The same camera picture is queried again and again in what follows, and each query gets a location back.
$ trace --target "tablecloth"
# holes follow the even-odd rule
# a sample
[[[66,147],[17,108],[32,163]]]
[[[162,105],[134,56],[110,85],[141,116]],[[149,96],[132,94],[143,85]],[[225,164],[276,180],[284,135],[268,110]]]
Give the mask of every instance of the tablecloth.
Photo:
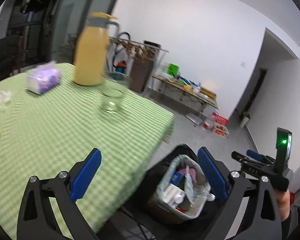
[[[174,115],[157,104],[129,90],[122,111],[109,114],[100,109],[100,86],[73,83],[71,64],[56,67],[61,85],[41,96],[27,90],[29,71],[0,82],[0,90],[12,92],[0,111],[0,224],[12,239],[31,176],[54,178],[100,149],[101,166],[76,202],[97,232],[138,187],[161,141],[173,132]],[[71,237],[55,199],[51,203],[62,233]]]

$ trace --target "green box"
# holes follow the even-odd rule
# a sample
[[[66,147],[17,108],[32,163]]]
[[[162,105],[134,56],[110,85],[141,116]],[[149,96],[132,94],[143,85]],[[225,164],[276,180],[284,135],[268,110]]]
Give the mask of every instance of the green box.
[[[168,68],[168,71],[167,71],[167,74],[169,74],[171,76],[174,76],[174,77],[177,77],[178,73],[179,73],[179,67],[176,66],[176,65],[170,64],[169,68]]]

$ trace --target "tissue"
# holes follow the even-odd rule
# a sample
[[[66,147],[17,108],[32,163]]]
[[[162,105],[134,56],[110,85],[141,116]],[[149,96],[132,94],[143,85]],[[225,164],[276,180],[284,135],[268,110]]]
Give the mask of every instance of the tissue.
[[[27,77],[28,89],[38,95],[42,95],[61,82],[61,70],[55,68],[55,61],[38,66],[34,72]]]

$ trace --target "hand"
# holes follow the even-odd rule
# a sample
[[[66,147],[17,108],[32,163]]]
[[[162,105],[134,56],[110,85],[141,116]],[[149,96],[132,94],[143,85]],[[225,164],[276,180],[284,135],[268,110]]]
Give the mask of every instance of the hand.
[[[284,192],[275,189],[274,195],[277,199],[280,219],[281,221],[285,221],[290,215],[290,191],[287,190],[286,192]]]

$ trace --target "potted plant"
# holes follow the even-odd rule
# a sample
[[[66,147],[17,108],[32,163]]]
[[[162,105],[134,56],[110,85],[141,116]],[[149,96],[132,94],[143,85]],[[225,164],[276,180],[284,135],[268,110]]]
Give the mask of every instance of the potted plant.
[[[243,118],[242,118],[242,121],[240,123],[241,128],[243,128],[245,125],[247,125],[247,123],[251,119],[251,114],[249,112],[243,112],[242,114],[243,114]]]

